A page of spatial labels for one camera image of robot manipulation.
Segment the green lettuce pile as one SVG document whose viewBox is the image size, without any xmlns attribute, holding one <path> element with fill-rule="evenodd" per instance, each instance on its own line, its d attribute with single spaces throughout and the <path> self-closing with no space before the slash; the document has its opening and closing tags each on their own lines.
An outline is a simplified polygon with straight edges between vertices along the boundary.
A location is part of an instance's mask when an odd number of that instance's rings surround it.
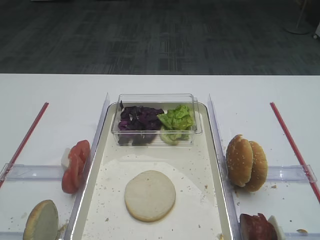
<svg viewBox="0 0 320 240">
<path fill-rule="evenodd" d="M 179 105 L 175 109 L 168 109 L 167 113 L 157 115 L 162 123 L 162 131 L 190 131 L 194 125 L 194 120 L 187 105 Z M 189 141 L 190 135 L 187 133 L 163 133 L 160 139 L 169 145 L 177 145 L 180 141 Z"/>
</svg>

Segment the rear tomato slice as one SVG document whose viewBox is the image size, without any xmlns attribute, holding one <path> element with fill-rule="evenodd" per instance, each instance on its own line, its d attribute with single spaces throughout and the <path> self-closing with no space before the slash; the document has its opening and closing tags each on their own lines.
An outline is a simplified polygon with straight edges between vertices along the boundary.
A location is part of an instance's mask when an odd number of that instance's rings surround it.
<svg viewBox="0 0 320 240">
<path fill-rule="evenodd" d="M 68 158 L 71 161 L 74 156 L 77 156 L 81 160 L 81 166 L 83 167 L 86 164 L 89 155 L 90 143 L 85 139 L 77 142 L 77 144 L 71 148 Z"/>
</svg>

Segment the tomato slice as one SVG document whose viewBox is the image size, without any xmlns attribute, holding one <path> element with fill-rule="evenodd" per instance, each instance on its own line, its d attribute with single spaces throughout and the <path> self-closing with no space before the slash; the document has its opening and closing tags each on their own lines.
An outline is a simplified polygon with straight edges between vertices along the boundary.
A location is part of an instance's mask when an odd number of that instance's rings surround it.
<svg viewBox="0 0 320 240">
<path fill-rule="evenodd" d="M 71 155 L 70 165 L 64 172 L 61 181 L 61 187 L 64 193 L 74 194 L 79 190 L 83 182 L 83 169 L 83 161 L 76 154 Z"/>
<path fill-rule="evenodd" d="M 81 160 L 81 166 L 83 167 L 86 164 L 89 155 L 90 143 L 85 139 L 77 142 L 77 144 L 71 148 L 68 158 L 71 161 L 74 156 L 77 156 Z"/>
</svg>

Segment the dark red meat slices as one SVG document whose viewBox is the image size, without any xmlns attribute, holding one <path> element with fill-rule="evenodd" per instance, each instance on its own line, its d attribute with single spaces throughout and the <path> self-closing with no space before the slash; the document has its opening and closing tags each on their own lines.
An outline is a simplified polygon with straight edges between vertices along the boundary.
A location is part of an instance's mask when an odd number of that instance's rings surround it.
<svg viewBox="0 0 320 240">
<path fill-rule="evenodd" d="M 239 217 L 241 234 L 244 240 L 277 240 L 274 226 L 262 213 L 249 215 L 242 213 Z"/>
</svg>

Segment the clear plastic salad box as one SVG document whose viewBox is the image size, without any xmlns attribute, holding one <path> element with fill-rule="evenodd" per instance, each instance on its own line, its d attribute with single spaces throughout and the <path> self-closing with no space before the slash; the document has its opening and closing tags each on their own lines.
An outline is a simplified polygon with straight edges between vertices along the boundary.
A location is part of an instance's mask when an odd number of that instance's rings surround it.
<svg viewBox="0 0 320 240">
<path fill-rule="evenodd" d="M 164 131 L 164 130 L 146 130 L 146 131 L 121 131 L 118 124 L 121 120 L 121 107 L 120 101 L 124 107 L 144 106 L 155 109 L 162 109 L 164 113 L 168 110 L 173 110 L 179 105 L 186 105 L 190 108 L 190 115 L 193 119 L 193 126 L 191 130 L 179 131 Z M 116 143 L 119 145 L 119 136 L 122 134 L 155 134 L 155 138 L 151 143 L 145 145 L 132 145 L 132 141 L 127 145 L 120 146 L 188 146 L 191 145 L 197 134 L 202 133 L 201 116 L 199 110 L 198 100 L 190 93 L 177 93 L 177 94 L 121 94 L 118 97 L 118 102 L 115 106 L 115 113 L 113 116 L 111 132 L 115 138 Z M 160 134 L 189 134 L 189 140 L 180 141 L 177 145 L 170 145 L 161 140 Z"/>
</svg>

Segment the bottom bun slice on tray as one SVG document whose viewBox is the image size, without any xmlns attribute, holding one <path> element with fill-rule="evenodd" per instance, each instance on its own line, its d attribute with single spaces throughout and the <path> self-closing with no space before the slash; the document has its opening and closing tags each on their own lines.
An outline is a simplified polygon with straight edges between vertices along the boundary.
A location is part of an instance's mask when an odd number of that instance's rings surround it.
<svg viewBox="0 0 320 240">
<path fill-rule="evenodd" d="M 176 202 L 176 189 L 162 172 L 147 170 L 131 179 L 124 191 L 129 214 L 142 222 L 156 222 L 165 217 Z"/>
</svg>

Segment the left sesame bun top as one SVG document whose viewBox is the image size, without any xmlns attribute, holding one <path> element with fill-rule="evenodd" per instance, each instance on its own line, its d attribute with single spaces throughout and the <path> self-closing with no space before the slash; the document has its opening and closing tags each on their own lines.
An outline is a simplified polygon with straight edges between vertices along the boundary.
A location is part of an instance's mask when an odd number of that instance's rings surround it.
<svg viewBox="0 0 320 240">
<path fill-rule="evenodd" d="M 229 142 L 226 150 L 228 178 L 239 187 L 244 187 L 251 179 L 253 151 L 249 141 L 237 134 Z"/>
</svg>

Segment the sesame bun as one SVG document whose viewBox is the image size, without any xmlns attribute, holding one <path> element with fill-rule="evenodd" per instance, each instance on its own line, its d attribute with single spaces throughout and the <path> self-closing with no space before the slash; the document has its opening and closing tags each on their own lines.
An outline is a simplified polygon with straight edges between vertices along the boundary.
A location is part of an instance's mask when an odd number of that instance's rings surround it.
<svg viewBox="0 0 320 240">
<path fill-rule="evenodd" d="M 255 141 L 249 141 L 253 159 L 251 177 L 245 184 L 245 189 L 249 192 L 258 191 L 266 182 L 268 175 L 268 162 L 263 148 Z"/>
<path fill-rule="evenodd" d="M 226 150 L 228 178 L 239 187 L 244 187 L 251 179 L 253 151 L 249 141 L 237 134 L 229 142 Z"/>
</svg>

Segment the white pusher block lower right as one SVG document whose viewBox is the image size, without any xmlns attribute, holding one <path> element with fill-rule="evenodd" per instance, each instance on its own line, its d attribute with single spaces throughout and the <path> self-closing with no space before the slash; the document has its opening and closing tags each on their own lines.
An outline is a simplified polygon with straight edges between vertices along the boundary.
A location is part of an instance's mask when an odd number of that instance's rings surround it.
<svg viewBox="0 0 320 240">
<path fill-rule="evenodd" d="M 271 215 L 267 220 L 273 227 L 277 235 L 278 240 L 286 240 L 285 233 L 282 229 L 282 227 L 278 224 L 276 217 L 274 215 Z"/>
</svg>

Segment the bun half lower left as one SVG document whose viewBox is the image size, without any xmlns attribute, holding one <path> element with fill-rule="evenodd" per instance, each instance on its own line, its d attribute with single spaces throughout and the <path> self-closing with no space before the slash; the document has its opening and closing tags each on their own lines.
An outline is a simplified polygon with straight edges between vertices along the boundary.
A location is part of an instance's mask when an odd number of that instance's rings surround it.
<svg viewBox="0 0 320 240">
<path fill-rule="evenodd" d="M 29 214 L 23 240 L 55 240 L 58 224 L 59 216 L 55 203 L 50 199 L 43 200 Z"/>
</svg>

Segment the clear upper left track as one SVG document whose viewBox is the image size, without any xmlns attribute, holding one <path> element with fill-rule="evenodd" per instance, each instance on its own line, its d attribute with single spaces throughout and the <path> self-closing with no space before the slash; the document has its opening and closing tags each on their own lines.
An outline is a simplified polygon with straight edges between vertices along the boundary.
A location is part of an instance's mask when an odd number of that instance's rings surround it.
<svg viewBox="0 0 320 240">
<path fill-rule="evenodd" d="M 64 170 L 59 165 L 25 165 L 6 163 L 1 181 L 60 181 Z"/>
</svg>

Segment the clear lower left track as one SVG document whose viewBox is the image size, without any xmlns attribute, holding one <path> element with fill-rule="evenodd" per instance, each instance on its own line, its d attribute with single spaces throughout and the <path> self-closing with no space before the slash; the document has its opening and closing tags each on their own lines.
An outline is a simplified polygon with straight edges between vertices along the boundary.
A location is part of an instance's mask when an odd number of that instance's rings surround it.
<svg viewBox="0 0 320 240">
<path fill-rule="evenodd" d="M 23 232 L 0 232 L 0 240 L 23 240 Z"/>
</svg>

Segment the right red rail strip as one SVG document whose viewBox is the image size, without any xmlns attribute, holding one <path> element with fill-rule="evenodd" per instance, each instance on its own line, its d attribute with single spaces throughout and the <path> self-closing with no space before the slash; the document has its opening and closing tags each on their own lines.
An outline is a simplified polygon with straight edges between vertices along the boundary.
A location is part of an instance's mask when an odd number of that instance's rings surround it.
<svg viewBox="0 0 320 240">
<path fill-rule="evenodd" d="M 311 178 L 312 178 L 311 170 L 308 169 L 308 166 L 307 166 L 307 164 L 306 164 L 301 152 L 299 151 L 299 149 L 298 149 L 298 147 L 297 147 L 297 145 L 296 145 L 296 143 L 295 143 L 295 141 L 294 141 L 289 129 L 287 128 L 286 123 L 283 120 L 283 118 L 282 118 L 282 116 L 281 116 L 276 104 L 274 102 L 270 102 L 269 104 L 270 104 L 270 106 L 271 106 L 271 108 L 272 108 L 272 110 L 273 110 L 273 112 L 274 112 L 274 114 L 275 114 L 275 116 L 276 116 L 276 118 L 277 118 L 277 120 L 278 120 L 278 122 L 279 122 L 279 124 L 280 124 L 280 126 L 281 126 L 281 128 L 282 128 L 282 130 L 283 130 L 283 132 L 284 132 L 284 134 L 285 134 L 285 136 L 286 136 L 286 138 L 287 138 L 287 140 L 288 140 L 288 142 L 289 142 L 289 144 L 290 144 L 290 146 L 291 146 L 291 148 L 292 148 L 292 150 L 293 150 L 293 152 L 294 152 L 294 154 L 295 154 L 295 156 L 296 156 L 296 158 L 297 158 L 297 160 L 299 162 L 299 164 L 302 166 L 302 168 L 303 168 L 303 170 L 304 170 L 304 172 L 305 172 L 305 174 L 306 174 L 306 176 L 307 176 L 307 178 L 309 180 L 309 184 L 310 184 L 310 186 L 311 186 L 311 188 L 312 188 L 312 190 L 313 190 L 313 192 L 314 192 L 314 194 L 315 194 L 315 196 L 316 196 L 316 198 L 317 198 L 317 200 L 319 202 L 320 201 L 320 190 L 319 190 L 319 188 L 318 188 L 318 186 L 316 184 L 316 181 L 315 180 L 311 180 Z"/>
</svg>

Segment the clear right divider wall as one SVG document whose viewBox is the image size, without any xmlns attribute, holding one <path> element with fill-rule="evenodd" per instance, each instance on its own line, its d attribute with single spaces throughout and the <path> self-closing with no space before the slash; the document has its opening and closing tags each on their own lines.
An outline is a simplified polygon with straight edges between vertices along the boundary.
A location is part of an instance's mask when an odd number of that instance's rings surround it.
<svg viewBox="0 0 320 240">
<path fill-rule="evenodd" d="M 219 172 L 219 181 L 222 190 L 223 207 L 226 214 L 226 228 L 223 230 L 225 240 L 242 240 L 239 218 L 237 216 L 234 188 L 228 179 L 228 169 L 225 159 L 224 150 L 221 144 L 219 124 L 216 118 L 216 110 L 211 95 L 208 96 L 207 102 L 209 121 L 211 125 L 212 138 L 215 147 L 217 169 Z"/>
</svg>

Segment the left red rail strip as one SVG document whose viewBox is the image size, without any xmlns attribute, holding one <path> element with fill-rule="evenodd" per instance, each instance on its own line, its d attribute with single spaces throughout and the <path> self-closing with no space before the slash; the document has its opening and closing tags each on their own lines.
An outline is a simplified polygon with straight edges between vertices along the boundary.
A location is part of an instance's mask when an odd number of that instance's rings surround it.
<svg viewBox="0 0 320 240">
<path fill-rule="evenodd" d="M 32 125 L 28 129 L 27 133 L 25 134 L 24 138 L 22 139 L 21 143 L 19 144 L 17 150 L 15 151 L 14 155 L 12 156 L 10 162 L 6 166 L 3 167 L 3 169 L 2 169 L 3 173 L 0 175 L 0 186 L 1 187 L 5 182 L 5 177 L 10 172 L 11 168 L 14 166 L 17 158 L 21 154 L 23 148 L 25 147 L 27 141 L 29 140 L 30 136 L 32 135 L 33 131 L 35 130 L 36 126 L 38 125 L 40 119 L 42 118 L 42 116 L 45 113 L 45 111 L 48 108 L 48 106 L 49 106 L 48 102 L 45 102 L 43 104 L 43 106 L 40 109 L 39 113 L 37 114 L 36 118 L 32 122 Z"/>
</svg>

